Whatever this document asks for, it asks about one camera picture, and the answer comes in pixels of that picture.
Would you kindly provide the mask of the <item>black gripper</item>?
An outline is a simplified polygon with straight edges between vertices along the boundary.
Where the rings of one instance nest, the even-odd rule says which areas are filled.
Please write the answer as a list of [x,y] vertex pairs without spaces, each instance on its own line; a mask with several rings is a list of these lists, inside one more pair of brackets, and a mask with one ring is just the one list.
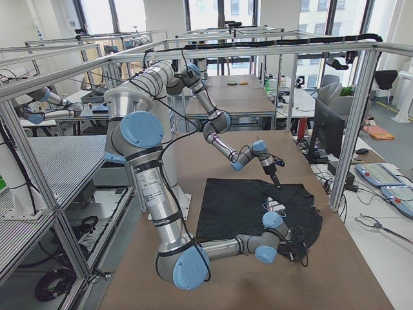
[[280,188],[281,184],[280,184],[279,179],[276,175],[276,172],[277,172],[276,166],[284,167],[285,162],[283,160],[280,160],[280,159],[267,158],[265,160],[261,160],[261,166],[262,166],[265,174],[270,176],[270,178],[273,181],[274,185],[277,188]]
[[308,247],[304,229],[291,229],[291,239],[281,244],[281,254],[291,262],[308,263]]

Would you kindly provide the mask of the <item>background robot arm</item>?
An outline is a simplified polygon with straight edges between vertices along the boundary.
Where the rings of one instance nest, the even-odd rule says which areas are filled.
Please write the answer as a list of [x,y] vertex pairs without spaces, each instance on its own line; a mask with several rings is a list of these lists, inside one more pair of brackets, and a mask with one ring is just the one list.
[[33,124],[40,124],[48,119],[69,119],[81,115],[84,105],[81,102],[70,100],[53,93],[48,87],[43,87],[27,93],[32,98],[31,102],[48,103],[46,109],[33,110],[29,103],[16,106],[15,111],[19,117],[25,118]]

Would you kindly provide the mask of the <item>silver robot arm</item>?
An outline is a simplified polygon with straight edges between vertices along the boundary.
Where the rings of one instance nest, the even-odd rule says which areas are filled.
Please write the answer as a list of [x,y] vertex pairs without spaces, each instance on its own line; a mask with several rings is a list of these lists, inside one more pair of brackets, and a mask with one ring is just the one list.
[[297,229],[289,229],[281,215],[268,211],[263,215],[263,233],[259,236],[239,234],[229,240],[197,243],[190,234],[179,202],[163,171],[162,144],[164,130],[151,113],[153,102],[162,93],[170,95],[189,88],[208,115],[203,135],[230,162],[235,170],[258,159],[273,182],[276,169],[283,161],[269,153],[259,140],[244,152],[233,149],[220,134],[230,126],[229,115],[216,107],[193,66],[178,69],[169,61],[158,61],[105,93],[110,123],[106,134],[105,158],[127,163],[134,172],[137,187],[144,197],[152,223],[161,243],[156,258],[156,271],[164,281],[179,289],[193,290],[209,281],[210,262],[229,256],[253,254],[260,262],[271,264],[278,249],[287,249],[291,259],[307,264],[307,245]]
[[203,127],[205,141],[222,153],[229,160],[235,171],[240,171],[250,161],[257,158],[265,174],[270,176],[276,187],[280,188],[281,184],[276,172],[278,166],[285,166],[285,162],[271,154],[267,144],[261,139],[253,142],[251,145],[245,145],[241,150],[232,148],[226,141],[221,139],[219,134],[230,128],[232,119],[228,112],[216,107],[206,86],[201,81],[198,67],[194,64],[189,64],[184,65],[180,69],[178,69],[177,65],[173,65],[172,68],[175,71],[175,80],[167,85],[167,93],[178,94],[186,87],[196,96],[208,116],[208,122]]

